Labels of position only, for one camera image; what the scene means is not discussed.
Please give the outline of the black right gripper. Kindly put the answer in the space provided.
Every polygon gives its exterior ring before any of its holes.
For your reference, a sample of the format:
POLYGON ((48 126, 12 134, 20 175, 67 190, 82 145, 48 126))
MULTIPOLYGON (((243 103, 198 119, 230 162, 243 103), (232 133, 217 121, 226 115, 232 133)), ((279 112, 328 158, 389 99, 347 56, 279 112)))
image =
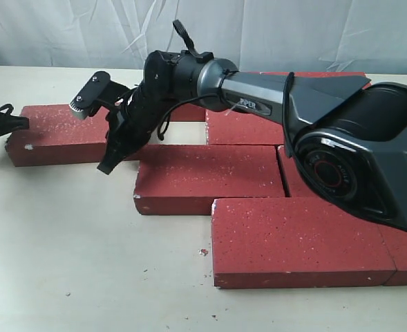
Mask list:
POLYGON ((97 169, 110 174, 127 156, 141 150, 165 113, 165 103, 140 83, 123 99, 115 113, 109 113, 106 150, 97 169))

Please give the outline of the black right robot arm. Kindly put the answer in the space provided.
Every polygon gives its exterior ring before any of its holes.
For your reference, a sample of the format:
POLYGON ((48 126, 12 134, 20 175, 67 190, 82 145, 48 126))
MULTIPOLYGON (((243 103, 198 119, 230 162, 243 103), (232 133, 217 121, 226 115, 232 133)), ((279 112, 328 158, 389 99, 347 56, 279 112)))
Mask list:
POLYGON ((105 81, 109 129, 98 167, 109 174, 184 104, 282 126, 307 186, 357 218, 407 232, 407 85, 362 76, 300 77, 238 70, 211 53, 154 51, 135 88, 105 81))

